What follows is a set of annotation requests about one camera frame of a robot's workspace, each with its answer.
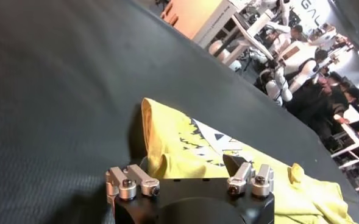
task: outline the table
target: table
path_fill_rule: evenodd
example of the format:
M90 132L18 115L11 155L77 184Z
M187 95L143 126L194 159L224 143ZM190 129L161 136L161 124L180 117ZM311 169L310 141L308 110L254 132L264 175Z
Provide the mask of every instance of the table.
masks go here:
M313 131L129 0L0 0L0 224L113 223L104 173L145 153L144 97L359 198Z
M355 131L349 125L342 124L341 126L342 126L343 130L345 131L346 135L348 135L353 140L354 143L352 145L346 147L345 149L342 149L339 152L332 154L331 157L335 158L344 153L348 153L348 154L352 155L355 158L354 160L349 161L349 162L339 166L339 169L344 169L344 168L347 168L349 166L353 166L354 164L359 163L359 156L357 156L353 152L353 150L359 148L359 138L358 138L357 134L355 133ZM341 138L343 136L345 136L345 135L337 135L336 138Z
M349 109L344 113L344 118L348 119L350 121L350 123L358 122L359 121L359 112L357 112L356 109L352 105L349 105ZM350 167L350 166L353 166L353 165L359 163L359 156L357 156L353 152L353 150L359 148L359 138L358 138L355 130L353 130L349 125L342 124L341 126L342 126L344 132L335 135L334 138L340 139L344 136L348 136L351 138L351 140L353 140L354 143L352 145L346 147L345 149L342 149L339 152L332 154L331 157L335 158L344 153L348 153L351 156L353 156L355 158L354 160L349 161L348 163L345 163L345 164L339 166L339 169L344 169L344 168L347 168L347 167Z

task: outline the black tablecloth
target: black tablecloth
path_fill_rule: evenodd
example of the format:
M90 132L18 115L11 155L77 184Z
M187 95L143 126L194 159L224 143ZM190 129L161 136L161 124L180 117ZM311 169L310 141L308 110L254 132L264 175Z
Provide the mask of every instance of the black tablecloth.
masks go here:
M0 224L109 222L104 172L144 152L140 102L354 189L316 135L126 0L0 0Z

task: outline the sign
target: sign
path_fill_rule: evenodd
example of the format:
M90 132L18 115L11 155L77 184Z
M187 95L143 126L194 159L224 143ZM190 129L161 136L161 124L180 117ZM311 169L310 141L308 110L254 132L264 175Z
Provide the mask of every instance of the sign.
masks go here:
M326 0L292 0L292 3L293 11L311 29L323 25L331 12Z

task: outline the metal clamp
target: metal clamp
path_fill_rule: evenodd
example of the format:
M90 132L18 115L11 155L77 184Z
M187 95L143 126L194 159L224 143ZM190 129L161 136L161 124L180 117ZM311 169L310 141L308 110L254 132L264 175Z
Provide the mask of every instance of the metal clamp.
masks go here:
M267 197L274 190L274 171L269 165L262 164L258 175L252 179L252 194Z
M247 183L251 181L253 173L251 163L242 163L236 174L227 180L228 194L236 196L244 193Z
M156 197L160 192L159 180L150 177L138 165L127 166L127 176L135 180L141 187L141 193L148 197Z
M117 194L123 200L133 200L137 193L136 186L136 183L128 179L120 168L110 168L106 172L107 202L112 204Z

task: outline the yellow cloth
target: yellow cloth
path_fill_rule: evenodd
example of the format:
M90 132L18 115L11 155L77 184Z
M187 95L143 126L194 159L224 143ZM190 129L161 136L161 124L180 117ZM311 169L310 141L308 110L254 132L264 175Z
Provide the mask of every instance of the yellow cloth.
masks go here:
M151 176L229 176L222 156L200 135L193 119L151 99L144 99L141 109L148 151L148 171ZM347 204L343 201L338 184L310 178L298 164L289 167L246 144L241 144L241 150L224 153L236 156L251 154L256 170L259 170L262 164L269 164L274 169L276 223L354 223L347 214ZM205 150L202 153L197 152L197 149L202 147L208 149L207 153Z

